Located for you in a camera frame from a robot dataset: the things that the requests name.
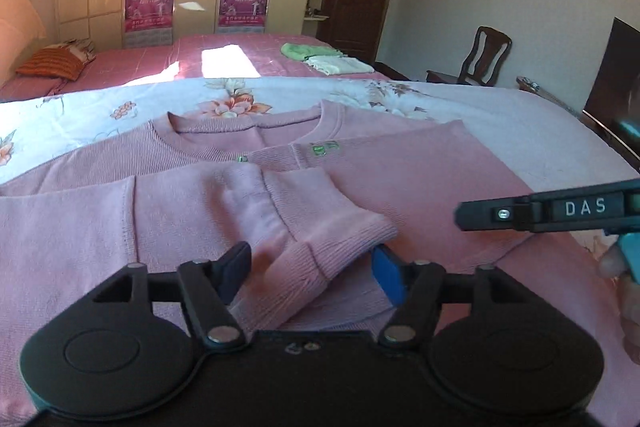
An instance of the wooden headboard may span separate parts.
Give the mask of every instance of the wooden headboard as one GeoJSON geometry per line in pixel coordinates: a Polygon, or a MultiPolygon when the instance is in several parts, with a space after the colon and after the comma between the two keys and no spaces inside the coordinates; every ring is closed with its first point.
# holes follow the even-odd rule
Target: wooden headboard
{"type": "Polygon", "coordinates": [[[46,38],[42,20],[29,0],[0,0],[0,86],[46,38]]]}

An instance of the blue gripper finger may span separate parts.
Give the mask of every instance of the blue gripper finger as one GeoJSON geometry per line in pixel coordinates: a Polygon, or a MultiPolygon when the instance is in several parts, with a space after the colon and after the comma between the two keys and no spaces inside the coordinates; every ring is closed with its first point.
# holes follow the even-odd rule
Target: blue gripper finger
{"type": "Polygon", "coordinates": [[[625,233],[618,238],[618,247],[634,282],[640,283],[640,233],[625,233]]]}
{"type": "Polygon", "coordinates": [[[379,245],[371,250],[371,267],[373,277],[386,294],[386,298],[393,306],[398,307],[404,303],[408,288],[404,285],[401,268],[405,266],[385,245],[379,245]]]}

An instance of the pink bedsheet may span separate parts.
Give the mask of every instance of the pink bedsheet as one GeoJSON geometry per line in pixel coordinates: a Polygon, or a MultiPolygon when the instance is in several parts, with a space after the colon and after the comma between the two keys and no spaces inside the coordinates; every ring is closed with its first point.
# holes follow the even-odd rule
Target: pink bedsheet
{"type": "MultiPolygon", "coordinates": [[[[202,52],[230,44],[236,44],[242,48],[260,76],[325,77],[324,74],[303,62],[290,60],[282,55],[280,48],[286,42],[313,46],[326,45],[313,37],[304,35],[235,34],[184,37],[173,46],[102,52],[85,68],[76,82],[67,82],[59,78],[16,76],[0,87],[0,102],[30,100],[52,94],[123,86],[140,78],[160,74],[176,62],[177,74],[173,75],[173,79],[197,78],[203,76],[202,52]]],[[[344,77],[388,80],[385,75],[378,72],[347,74],[344,77]]]]}

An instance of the wooden chair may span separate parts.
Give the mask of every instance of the wooden chair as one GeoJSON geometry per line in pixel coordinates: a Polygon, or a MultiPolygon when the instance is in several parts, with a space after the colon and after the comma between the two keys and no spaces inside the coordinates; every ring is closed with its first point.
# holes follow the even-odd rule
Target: wooden chair
{"type": "Polygon", "coordinates": [[[498,81],[500,68],[511,51],[511,44],[511,39],[504,33],[494,30],[493,28],[488,28],[487,26],[480,26],[476,33],[474,47],[471,49],[471,53],[469,53],[469,56],[462,64],[460,76],[455,77],[452,74],[438,73],[437,71],[429,70],[427,71],[426,81],[435,82],[437,84],[466,84],[468,86],[493,87],[498,81]],[[480,58],[476,62],[474,72],[471,73],[469,69],[471,68],[471,64],[476,60],[478,49],[480,47],[480,37],[482,34],[485,35],[484,49],[482,50],[480,58]],[[500,51],[505,44],[507,47],[504,49],[502,54],[500,54],[500,51]],[[491,64],[494,63],[495,57],[497,57],[498,54],[500,54],[500,57],[495,63],[495,68],[491,77],[489,77],[487,81],[484,81],[484,77],[489,72],[489,68],[491,67],[491,64]]]}

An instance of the finger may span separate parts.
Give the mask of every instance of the finger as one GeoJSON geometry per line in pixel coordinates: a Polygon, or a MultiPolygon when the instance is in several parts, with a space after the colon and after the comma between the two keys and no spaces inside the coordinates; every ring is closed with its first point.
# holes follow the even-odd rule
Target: finger
{"type": "Polygon", "coordinates": [[[620,315],[640,325],[640,285],[634,283],[630,276],[625,275],[620,278],[619,292],[620,315]]]}
{"type": "Polygon", "coordinates": [[[640,347],[636,346],[629,342],[628,339],[625,339],[625,351],[629,355],[629,358],[634,362],[640,365],[640,347]]]}
{"type": "Polygon", "coordinates": [[[613,247],[609,248],[598,264],[598,273],[606,279],[619,277],[627,270],[625,256],[622,255],[618,245],[613,245],[613,247]]]}

